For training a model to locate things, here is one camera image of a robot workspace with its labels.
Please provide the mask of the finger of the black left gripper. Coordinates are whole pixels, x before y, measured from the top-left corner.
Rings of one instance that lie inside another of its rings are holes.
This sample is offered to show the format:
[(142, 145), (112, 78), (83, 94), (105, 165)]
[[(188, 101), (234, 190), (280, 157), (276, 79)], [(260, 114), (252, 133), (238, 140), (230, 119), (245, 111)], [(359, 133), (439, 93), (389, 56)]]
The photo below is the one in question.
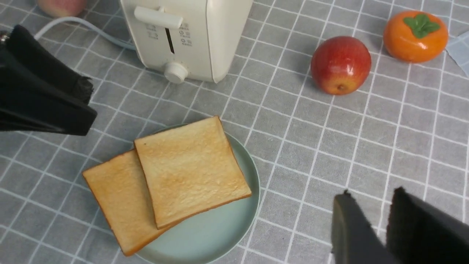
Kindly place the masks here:
[(49, 85), (89, 104), (93, 85), (47, 51), (22, 25), (15, 25), (5, 42), (5, 49), (29, 72)]
[(49, 84), (1, 48), (1, 131), (86, 136), (97, 112), (89, 106), (88, 77), (74, 77), (71, 92)]

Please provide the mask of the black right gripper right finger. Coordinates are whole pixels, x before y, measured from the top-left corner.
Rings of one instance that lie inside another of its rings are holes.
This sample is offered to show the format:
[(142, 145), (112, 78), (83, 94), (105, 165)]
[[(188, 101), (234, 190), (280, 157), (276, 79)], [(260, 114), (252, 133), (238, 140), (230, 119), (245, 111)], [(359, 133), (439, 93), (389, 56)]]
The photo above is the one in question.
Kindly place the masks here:
[(469, 227), (399, 187), (392, 196), (386, 248), (401, 264), (467, 264)]

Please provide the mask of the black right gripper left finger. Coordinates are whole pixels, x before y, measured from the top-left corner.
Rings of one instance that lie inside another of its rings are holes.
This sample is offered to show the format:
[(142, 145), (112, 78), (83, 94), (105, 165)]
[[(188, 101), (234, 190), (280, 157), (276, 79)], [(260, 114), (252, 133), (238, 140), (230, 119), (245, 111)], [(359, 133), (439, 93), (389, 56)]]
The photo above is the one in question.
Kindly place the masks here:
[(335, 195), (331, 225), (336, 264), (397, 264), (349, 191)]

